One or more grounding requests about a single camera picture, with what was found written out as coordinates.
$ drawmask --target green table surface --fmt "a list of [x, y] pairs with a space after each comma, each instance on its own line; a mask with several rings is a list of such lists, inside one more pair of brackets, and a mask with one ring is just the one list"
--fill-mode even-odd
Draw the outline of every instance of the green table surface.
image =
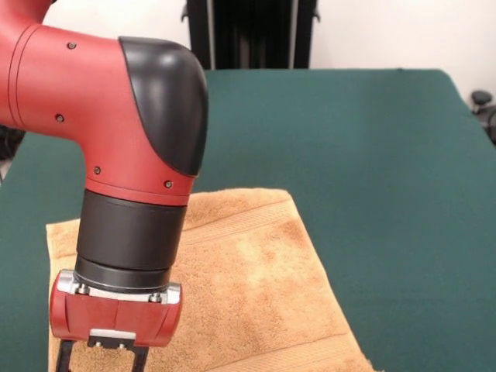
[[[289, 190], [376, 369], [496, 370], [496, 157], [447, 75], [214, 71], [208, 88], [195, 190]], [[0, 190], [1, 371], [47, 370], [45, 225], [77, 218], [83, 187], [73, 143], [25, 138]]]

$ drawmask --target towel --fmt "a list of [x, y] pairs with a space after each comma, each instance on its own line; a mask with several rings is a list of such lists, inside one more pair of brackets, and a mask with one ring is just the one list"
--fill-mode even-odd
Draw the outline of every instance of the towel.
[[[79, 220], [46, 227], [50, 288], [74, 268]], [[172, 269], [181, 320], [146, 372], [372, 372], [283, 190], [193, 194]], [[49, 371], [59, 342], [50, 333]], [[74, 345], [72, 372], [129, 372], [126, 350]]]

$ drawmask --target black joint cover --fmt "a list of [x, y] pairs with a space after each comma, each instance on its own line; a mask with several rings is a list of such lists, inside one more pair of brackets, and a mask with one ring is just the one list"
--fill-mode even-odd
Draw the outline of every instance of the black joint cover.
[[205, 73], [186, 47], [120, 37], [136, 106], [150, 145], [176, 171], [199, 174], [207, 136]]

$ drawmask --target black cylindrical joint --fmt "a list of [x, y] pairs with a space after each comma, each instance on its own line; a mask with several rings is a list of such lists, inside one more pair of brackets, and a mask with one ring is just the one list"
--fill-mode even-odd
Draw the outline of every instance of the black cylindrical joint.
[[77, 279], [126, 293], [164, 289], [186, 207], [151, 205], [84, 192], [77, 239]]

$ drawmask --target white wall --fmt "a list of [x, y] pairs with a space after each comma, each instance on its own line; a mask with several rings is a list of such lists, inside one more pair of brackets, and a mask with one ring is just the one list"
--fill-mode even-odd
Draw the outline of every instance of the white wall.
[[[58, 0], [46, 24], [190, 46], [186, 0]], [[496, 95], [495, 0], [319, 0], [312, 68], [441, 68], [466, 100]]]

